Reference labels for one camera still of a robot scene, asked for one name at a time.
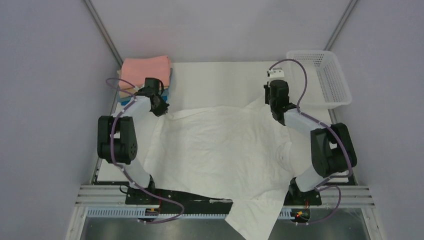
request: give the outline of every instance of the cable connector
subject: cable connector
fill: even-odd
[[[274,80],[284,80],[284,71],[281,67],[275,67],[271,70],[268,70],[267,73],[269,77],[268,84]]]

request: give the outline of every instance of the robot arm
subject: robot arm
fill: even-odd
[[[300,114],[297,106],[290,102],[289,85],[283,80],[281,68],[270,70],[268,75],[269,82],[264,85],[265,103],[269,104],[273,118],[310,139],[312,166],[295,177],[289,188],[292,195],[301,195],[313,191],[318,184],[334,174],[348,170],[347,160],[333,134],[323,125]],[[357,158],[346,125],[337,123],[330,128],[340,138],[352,167],[356,166]],[[337,145],[331,148],[330,143]]]
[[[113,139],[114,156],[117,164],[125,165],[125,169],[133,180],[146,188],[151,176],[144,170],[139,161],[133,161],[137,156],[138,145],[134,123],[140,122],[149,112],[157,117],[168,111],[168,106],[159,94],[160,80],[146,78],[144,87],[135,93],[129,106],[116,122],[113,136],[112,124],[118,113],[110,116],[101,116],[97,125],[97,154],[112,164],[111,138]]]

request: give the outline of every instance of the black cable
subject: black cable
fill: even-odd
[[[304,218],[303,216],[300,216],[300,215],[299,215],[299,218],[305,220],[306,222],[309,221],[309,219],[306,219],[306,218]]]
[[[121,193],[123,193],[123,194],[125,194],[125,195],[126,195],[126,194],[128,193],[128,191],[127,191],[127,192],[125,192],[124,190],[122,190],[122,188],[121,188],[121,187],[122,187],[122,185],[120,185],[120,186],[119,186],[119,191],[120,191]]]
[[[160,86],[162,87],[162,91],[160,92],[160,96],[162,96],[162,94],[164,94],[164,91],[165,91],[165,86],[164,86],[164,83],[160,79],[158,79],[158,80],[160,82]]]

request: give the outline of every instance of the white cloth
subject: white cloth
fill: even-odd
[[[137,158],[157,188],[231,199],[225,220],[244,238],[261,240],[268,239],[293,177],[290,145],[287,128],[273,119],[261,97],[244,108],[163,115],[146,156]]]

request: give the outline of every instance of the metal floor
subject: metal floor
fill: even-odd
[[[325,217],[331,210],[312,209],[311,220]],[[87,218],[82,240],[243,240],[224,220],[179,219],[144,225],[130,218]],[[278,220],[270,240],[369,240],[360,209],[340,209],[325,222],[295,226]]]

